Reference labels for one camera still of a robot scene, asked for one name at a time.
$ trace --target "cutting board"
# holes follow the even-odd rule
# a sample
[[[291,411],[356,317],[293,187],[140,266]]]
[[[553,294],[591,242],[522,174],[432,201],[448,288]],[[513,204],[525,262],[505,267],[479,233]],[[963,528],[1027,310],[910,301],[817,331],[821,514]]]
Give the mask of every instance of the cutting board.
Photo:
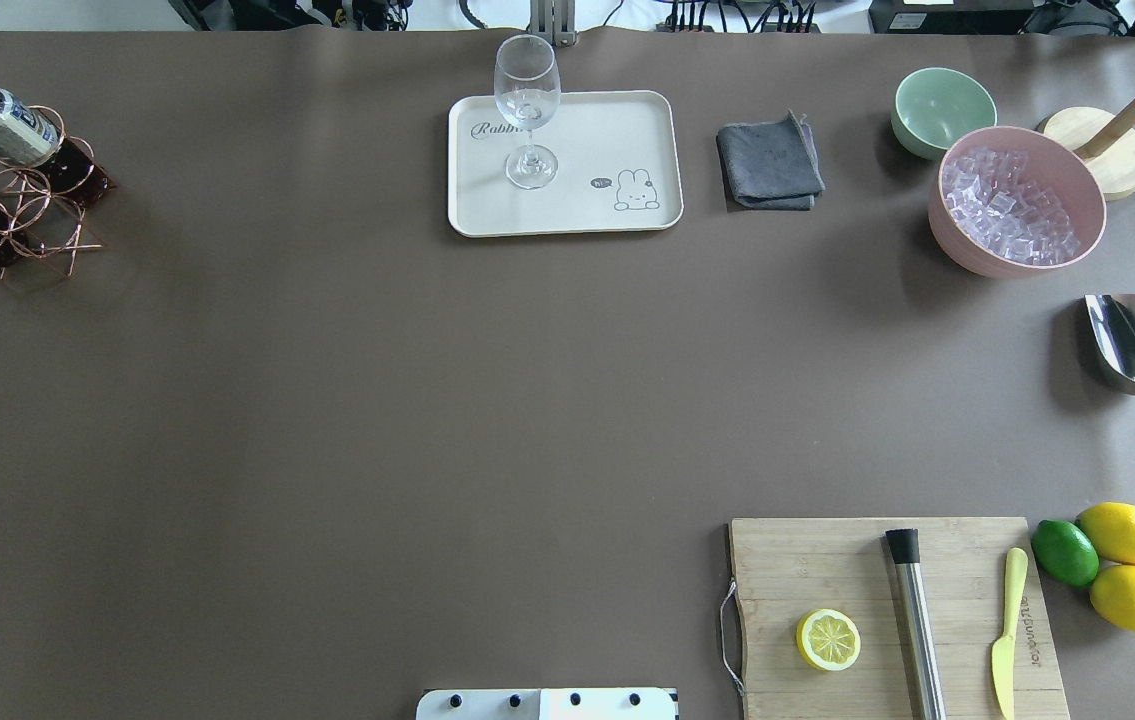
[[[1024,518],[737,518],[732,569],[741,620],[745,720],[911,720],[909,635],[896,618],[896,569],[883,533],[918,528],[923,583],[941,687],[952,720],[997,720],[989,646],[1002,634],[1006,552],[1029,552],[1016,639],[1016,720],[1069,719],[1039,569]],[[860,630],[860,659],[840,673],[814,669],[794,634],[818,606]]]

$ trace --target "gray tabletop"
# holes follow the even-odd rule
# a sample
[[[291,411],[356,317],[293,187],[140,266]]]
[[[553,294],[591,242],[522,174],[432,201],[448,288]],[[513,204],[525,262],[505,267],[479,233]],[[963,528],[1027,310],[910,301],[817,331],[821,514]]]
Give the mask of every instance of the gray tabletop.
[[[445,118],[507,34],[0,35],[0,86],[121,183],[109,251],[0,284],[0,717],[653,684],[726,719],[735,516],[1135,503],[1135,397],[1079,310],[1135,292],[1135,195],[1083,263],[983,279],[888,127],[932,64],[1006,124],[1117,110],[1135,40],[587,32],[564,87],[669,98],[686,214],[466,240]],[[714,133],[790,108],[829,191],[740,210]],[[1135,634],[1046,602],[1073,714],[1135,717]]]

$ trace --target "yellow knife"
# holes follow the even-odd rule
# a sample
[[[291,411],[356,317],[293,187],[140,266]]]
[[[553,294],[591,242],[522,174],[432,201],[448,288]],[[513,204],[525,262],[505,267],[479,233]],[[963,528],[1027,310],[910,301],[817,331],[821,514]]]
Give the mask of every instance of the yellow knife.
[[[1011,670],[1016,665],[1016,619],[1020,614],[1020,596],[1025,592],[1025,574],[1029,570],[1029,558],[1025,551],[1014,547],[1007,551],[1007,569],[1002,585],[1002,637],[993,641],[989,655],[993,664],[993,692],[998,696],[998,710],[1007,720],[1016,720],[1015,696],[1011,694]]]

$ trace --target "green bowl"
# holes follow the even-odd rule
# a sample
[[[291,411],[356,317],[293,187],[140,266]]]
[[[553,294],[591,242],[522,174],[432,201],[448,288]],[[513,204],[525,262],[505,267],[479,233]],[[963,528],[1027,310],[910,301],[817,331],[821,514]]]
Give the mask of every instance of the green bowl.
[[[993,97],[957,70],[914,70],[896,87],[891,129],[896,140],[919,158],[941,159],[966,133],[997,124]]]

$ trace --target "gray cloth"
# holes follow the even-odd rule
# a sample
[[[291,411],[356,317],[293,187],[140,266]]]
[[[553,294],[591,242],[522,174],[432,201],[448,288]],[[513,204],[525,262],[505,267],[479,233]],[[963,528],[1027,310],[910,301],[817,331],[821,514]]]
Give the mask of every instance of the gray cloth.
[[[731,196],[754,210],[810,210],[824,191],[812,127],[794,111],[779,123],[718,129],[718,156]]]

